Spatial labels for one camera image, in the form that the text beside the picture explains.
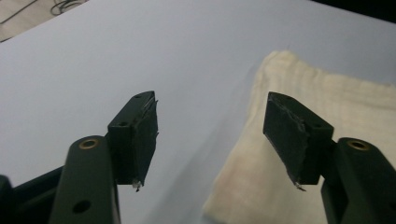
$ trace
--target beige towel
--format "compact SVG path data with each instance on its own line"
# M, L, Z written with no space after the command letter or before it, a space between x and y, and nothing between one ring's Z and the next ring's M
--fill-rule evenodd
M244 130L217 177L205 213L221 223L327 223L320 187L297 190L262 134L268 91L290 95L327 120L333 140L355 137L396 164L396 89L329 74L296 55L273 52L259 69Z

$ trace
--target white table surface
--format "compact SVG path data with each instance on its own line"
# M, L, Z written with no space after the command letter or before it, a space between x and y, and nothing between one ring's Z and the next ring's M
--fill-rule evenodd
M64 164L133 95L156 91L160 135L123 223L210 223L202 206L273 50L396 83L396 25L303 0L91 0L0 44L0 173L13 186Z

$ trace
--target cream cloth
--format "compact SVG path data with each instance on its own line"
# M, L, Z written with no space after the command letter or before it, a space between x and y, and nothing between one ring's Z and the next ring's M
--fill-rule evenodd
M217 177L205 213L221 223L327 223L318 186L297 190L262 125L268 91L290 95L327 120L333 140L355 137L396 164L396 89L329 74L288 52L264 59L250 96L247 122Z

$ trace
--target gray surface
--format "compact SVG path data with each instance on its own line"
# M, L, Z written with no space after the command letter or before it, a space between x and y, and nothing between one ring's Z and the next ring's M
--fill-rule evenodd
M264 56L394 84L395 39L394 24L307 1L90 1L0 44L0 171L15 186L62 165L155 90L157 151L147 185L120 188L122 221L207 223Z

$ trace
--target black mechanical arm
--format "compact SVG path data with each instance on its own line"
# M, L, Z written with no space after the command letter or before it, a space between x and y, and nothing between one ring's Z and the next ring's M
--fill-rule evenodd
M134 96L107 126L69 149L65 165L16 188L0 175L0 223L119 224L117 185L145 183L155 151L154 91Z
M263 133L298 188L321 188L330 224L396 223L396 172L380 150L355 138L332 140L333 127L296 101L268 94Z

